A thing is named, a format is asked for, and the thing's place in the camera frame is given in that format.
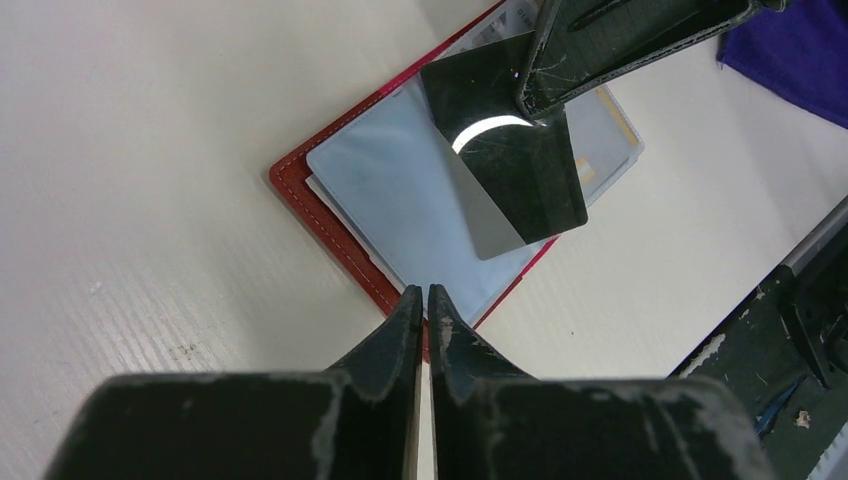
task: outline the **table surface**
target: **table surface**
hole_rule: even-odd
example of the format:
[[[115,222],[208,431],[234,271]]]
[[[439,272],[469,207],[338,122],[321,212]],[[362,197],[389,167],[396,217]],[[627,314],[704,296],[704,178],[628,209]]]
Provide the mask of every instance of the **table surface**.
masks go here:
[[[110,375],[316,370],[377,326],[268,168],[490,2],[0,5],[0,477]],[[668,374],[848,195],[848,131],[716,48],[611,84],[645,153],[480,329],[529,373]]]

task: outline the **scratch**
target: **scratch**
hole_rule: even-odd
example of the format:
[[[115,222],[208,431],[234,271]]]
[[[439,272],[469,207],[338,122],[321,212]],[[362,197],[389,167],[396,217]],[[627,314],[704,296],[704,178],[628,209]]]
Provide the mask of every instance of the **scratch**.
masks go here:
[[[495,75],[495,79],[492,80],[492,84],[489,85],[490,88],[495,86],[495,84],[498,82],[498,79],[501,78],[501,75],[503,75],[503,70],[501,70],[500,72],[498,72],[497,75]]]
[[[338,423],[339,412],[341,411],[341,389],[335,384],[331,388],[333,396],[331,397],[330,405],[321,417],[321,422],[312,435],[312,440],[309,442],[312,457],[318,462],[316,477],[322,479],[330,477],[333,458],[336,454],[333,439],[336,436],[336,424]]]
[[[556,75],[556,74],[551,73],[551,72],[536,71],[536,73],[539,74],[539,75],[545,75],[547,77],[555,78],[557,80],[562,80],[563,82],[576,82],[577,81],[576,75],[574,75],[572,77],[567,77],[565,75]]]
[[[482,143],[483,145],[492,145],[492,146],[500,147],[500,148],[518,149],[518,147],[515,147],[513,145],[509,145],[507,143],[499,143],[499,142],[492,142],[492,141],[489,141],[489,140],[481,140],[480,138],[475,138],[472,141],[474,143]]]
[[[657,443],[657,432],[654,431],[654,424],[651,423],[651,419],[645,417],[645,433],[648,435],[648,445],[650,445],[651,450],[660,453],[660,445]]]
[[[786,322],[783,320],[783,316],[780,317],[780,324],[783,325],[783,332],[786,333],[786,339],[792,340],[792,335],[789,334],[789,328],[786,327]]]
[[[686,469],[689,470],[689,476],[695,480],[701,480],[701,474],[698,473],[698,467],[695,465],[695,462],[692,461],[692,457],[689,456],[689,445],[686,443],[686,440],[683,439],[683,436],[680,434],[680,430],[677,429],[677,425],[674,424],[674,419],[671,418],[671,415],[669,415],[668,411],[666,411],[663,404],[657,402],[657,408],[659,409],[663,420],[665,420],[665,423],[668,425],[669,430],[671,430],[671,435],[674,437],[674,443],[680,451],[680,459],[683,461],[683,465],[686,466]]]
[[[568,54],[567,54],[567,53],[566,53],[566,54],[563,54],[563,56],[559,58],[559,61],[558,61],[557,63],[555,63],[555,64],[551,65],[550,67],[541,67],[541,68],[537,68],[537,69],[536,69],[536,73],[545,73],[545,72],[547,72],[548,70],[553,70],[554,68],[556,68],[556,67],[558,67],[558,66],[562,65],[562,63],[563,63],[563,62],[565,62],[565,59],[566,59],[567,57],[568,57]]]

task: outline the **black card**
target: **black card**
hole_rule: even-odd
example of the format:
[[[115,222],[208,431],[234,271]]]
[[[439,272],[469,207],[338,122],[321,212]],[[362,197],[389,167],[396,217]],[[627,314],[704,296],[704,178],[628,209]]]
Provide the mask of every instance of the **black card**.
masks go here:
[[[531,123],[515,103],[531,38],[513,37],[421,70],[436,127],[527,244],[588,220],[564,110]]]

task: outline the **red leather wallet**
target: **red leather wallet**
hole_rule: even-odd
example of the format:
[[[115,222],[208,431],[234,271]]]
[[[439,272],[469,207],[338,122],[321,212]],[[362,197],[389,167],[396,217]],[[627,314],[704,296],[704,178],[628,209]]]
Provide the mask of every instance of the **red leather wallet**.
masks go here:
[[[483,13],[465,28],[454,34],[433,51],[412,64],[403,73],[393,78],[389,83],[380,87],[376,92],[369,95],[365,100],[350,109],[336,121],[315,134],[305,143],[284,156],[271,167],[269,172],[271,184],[294,213],[303,220],[306,226],[318,237],[318,239],[330,250],[341,265],[353,276],[359,285],[365,290],[380,310],[388,315],[400,298],[400,293],[392,286],[386,276],[371,262],[368,253],[360,245],[355,237],[348,231],[336,215],[324,204],[321,199],[306,184],[307,178],[312,171],[306,164],[307,154],[330,138],[342,127],[353,121],[363,112],[374,106],[377,102],[387,97],[407,80],[418,73],[422,66],[429,63],[444,52],[450,45],[467,33],[476,24],[485,19],[493,10],[498,8],[503,0]],[[536,264],[551,247],[554,240],[548,242],[539,253],[528,263],[521,274],[506,289],[498,300],[489,308],[485,315],[474,325],[478,327],[489,314],[500,304],[501,301],[515,288],[522,277]]]

